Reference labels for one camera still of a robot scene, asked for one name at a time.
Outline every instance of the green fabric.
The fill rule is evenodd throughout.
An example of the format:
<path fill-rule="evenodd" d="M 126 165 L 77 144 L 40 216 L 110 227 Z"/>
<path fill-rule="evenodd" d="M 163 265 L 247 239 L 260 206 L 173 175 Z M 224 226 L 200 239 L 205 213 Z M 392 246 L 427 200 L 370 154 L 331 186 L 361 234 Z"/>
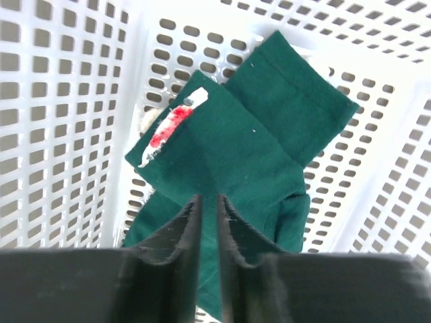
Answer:
<path fill-rule="evenodd" d="M 282 248 L 301 251 L 310 204 L 302 170 L 358 106 L 321 79 L 278 32 L 241 65 L 226 89 L 196 73 L 169 108 L 201 86 L 209 100 L 179 126 L 154 161 L 137 168 L 169 109 L 126 156 L 157 192 L 124 245 L 148 237 L 180 211 L 179 205 L 202 194 L 198 304 L 220 319 L 216 195 L 226 194 L 246 221 Z"/>

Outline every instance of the fabric fold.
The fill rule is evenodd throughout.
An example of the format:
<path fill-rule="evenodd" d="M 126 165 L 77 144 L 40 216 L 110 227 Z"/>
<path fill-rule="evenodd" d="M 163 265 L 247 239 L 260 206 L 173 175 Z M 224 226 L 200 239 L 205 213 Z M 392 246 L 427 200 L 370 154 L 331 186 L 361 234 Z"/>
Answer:
<path fill-rule="evenodd" d="M 326 82 L 280 32 L 266 39 L 225 86 L 302 168 L 359 108 Z"/>

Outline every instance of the perforated plastic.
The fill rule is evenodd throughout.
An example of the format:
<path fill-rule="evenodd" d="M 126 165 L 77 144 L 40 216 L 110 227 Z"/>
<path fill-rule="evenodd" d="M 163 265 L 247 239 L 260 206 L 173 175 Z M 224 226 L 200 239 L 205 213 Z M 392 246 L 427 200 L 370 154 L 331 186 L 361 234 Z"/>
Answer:
<path fill-rule="evenodd" d="M 305 170 L 304 251 L 431 268 L 426 1 L 2 0 L 0 18 L 0 247 L 118 246 L 148 190 L 123 159 L 145 112 L 280 29 L 361 105 Z"/>

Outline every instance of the red stain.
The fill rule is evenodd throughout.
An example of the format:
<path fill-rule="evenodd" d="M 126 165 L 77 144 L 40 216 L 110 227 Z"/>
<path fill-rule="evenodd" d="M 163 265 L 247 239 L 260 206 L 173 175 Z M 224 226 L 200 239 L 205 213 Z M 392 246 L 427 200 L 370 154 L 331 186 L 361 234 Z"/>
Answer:
<path fill-rule="evenodd" d="M 168 118 L 170 119 L 169 127 L 164 129 L 161 133 L 156 133 L 150 141 L 150 146 L 157 148 L 160 146 L 162 140 L 167 141 L 180 123 L 187 119 L 192 113 L 193 110 L 188 106 L 178 106 L 175 108 L 168 115 Z"/>

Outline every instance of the white plastic basket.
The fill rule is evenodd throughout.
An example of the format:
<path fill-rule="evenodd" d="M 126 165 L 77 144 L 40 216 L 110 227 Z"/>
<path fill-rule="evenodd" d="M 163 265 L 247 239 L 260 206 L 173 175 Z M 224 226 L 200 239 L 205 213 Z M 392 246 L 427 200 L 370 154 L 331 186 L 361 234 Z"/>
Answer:
<path fill-rule="evenodd" d="M 145 194 L 123 157 L 145 111 L 196 69 L 225 82 L 280 29 L 361 105 L 306 169 L 304 251 L 431 268 L 426 0 L 0 3 L 0 248 L 118 246 Z"/>

